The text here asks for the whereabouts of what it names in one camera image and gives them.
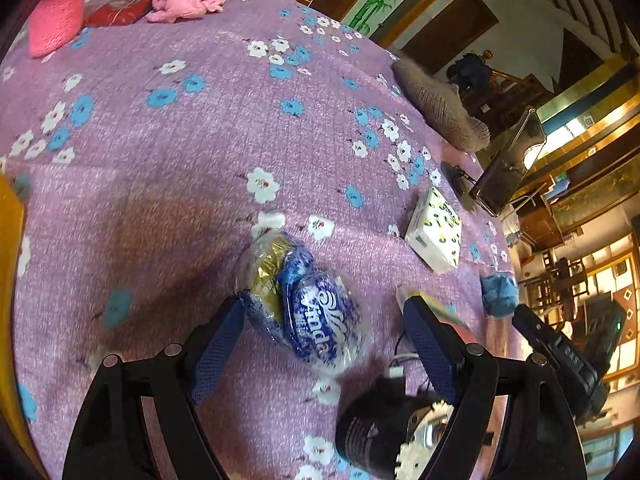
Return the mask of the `blue fluffy cloth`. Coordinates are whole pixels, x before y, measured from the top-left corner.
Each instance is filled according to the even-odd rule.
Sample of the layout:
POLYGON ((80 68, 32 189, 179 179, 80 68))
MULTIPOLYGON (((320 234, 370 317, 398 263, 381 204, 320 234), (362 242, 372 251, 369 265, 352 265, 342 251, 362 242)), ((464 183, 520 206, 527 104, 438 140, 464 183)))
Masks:
POLYGON ((483 307, 494 318, 511 316, 518 306, 518 284, 509 272, 496 272, 480 279, 483 307))

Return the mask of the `white floral tissue pack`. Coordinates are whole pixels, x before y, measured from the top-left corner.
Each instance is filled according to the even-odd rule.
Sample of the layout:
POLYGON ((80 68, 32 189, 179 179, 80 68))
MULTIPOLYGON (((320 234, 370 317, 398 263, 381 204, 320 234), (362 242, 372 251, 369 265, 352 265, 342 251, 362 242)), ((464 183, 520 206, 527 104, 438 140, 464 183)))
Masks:
POLYGON ((436 274, 456 270, 460 261, 462 220, 437 188, 416 203, 405 234, 410 248, 436 274))

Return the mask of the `yellow-rimmed white box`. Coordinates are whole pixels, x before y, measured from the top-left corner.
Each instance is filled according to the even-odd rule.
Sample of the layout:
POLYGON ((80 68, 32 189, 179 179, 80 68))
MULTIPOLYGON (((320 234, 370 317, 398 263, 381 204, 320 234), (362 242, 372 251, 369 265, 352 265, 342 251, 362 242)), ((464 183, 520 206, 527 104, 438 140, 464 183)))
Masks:
POLYGON ((1 478, 47 479, 23 412, 14 366, 13 296, 24 226, 24 206, 1 177, 1 478))

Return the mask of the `purple floral tablecloth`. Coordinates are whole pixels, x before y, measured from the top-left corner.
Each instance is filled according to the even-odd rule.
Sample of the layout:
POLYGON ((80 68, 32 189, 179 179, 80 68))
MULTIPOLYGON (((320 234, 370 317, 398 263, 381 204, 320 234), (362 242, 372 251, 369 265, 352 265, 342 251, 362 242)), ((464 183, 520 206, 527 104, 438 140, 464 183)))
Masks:
POLYGON ((227 0, 195 21, 88 28, 43 60, 1 65, 1 166, 28 191, 14 292, 18 388, 44 469, 60 478, 101 359, 154 356, 206 322, 265 228, 340 272, 368 329, 356 370, 326 379, 243 330, 198 410, 235 479, 356 479, 333 444, 337 410, 397 352, 396 289, 461 316, 495 354, 518 333, 488 318, 480 277, 512 268, 500 226, 462 218, 456 270, 405 243, 439 165, 472 174, 400 94, 393 55, 295 0, 227 0))

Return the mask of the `brown knit hat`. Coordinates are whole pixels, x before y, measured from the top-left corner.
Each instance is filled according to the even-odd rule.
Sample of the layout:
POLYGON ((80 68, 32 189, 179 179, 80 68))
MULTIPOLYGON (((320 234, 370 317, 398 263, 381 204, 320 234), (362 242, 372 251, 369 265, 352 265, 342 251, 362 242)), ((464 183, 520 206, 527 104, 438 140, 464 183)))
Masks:
POLYGON ((466 111, 455 86, 427 75, 410 58, 393 62, 392 71, 400 90, 424 122, 450 145, 469 154, 488 147, 488 127, 466 111))

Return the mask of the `pink knit-sleeved bottle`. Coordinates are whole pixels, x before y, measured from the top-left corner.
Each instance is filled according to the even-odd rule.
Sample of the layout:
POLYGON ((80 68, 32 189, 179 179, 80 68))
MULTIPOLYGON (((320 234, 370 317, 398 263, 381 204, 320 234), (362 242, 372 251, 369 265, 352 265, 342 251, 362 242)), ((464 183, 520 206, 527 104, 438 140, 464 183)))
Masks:
POLYGON ((70 42, 81 29, 85 0, 40 0, 28 19, 28 52, 43 58, 70 42))

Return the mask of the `dark red pouch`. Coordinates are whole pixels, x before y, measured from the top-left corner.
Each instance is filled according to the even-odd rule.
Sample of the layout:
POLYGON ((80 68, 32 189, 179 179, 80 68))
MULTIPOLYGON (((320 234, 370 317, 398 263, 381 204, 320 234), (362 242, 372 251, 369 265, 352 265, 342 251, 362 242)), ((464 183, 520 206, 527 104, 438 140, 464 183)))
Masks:
POLYGON ((134 24, 152 10, 152 0, 111 0, 88 10, 85 27, 110 27, 134 24))

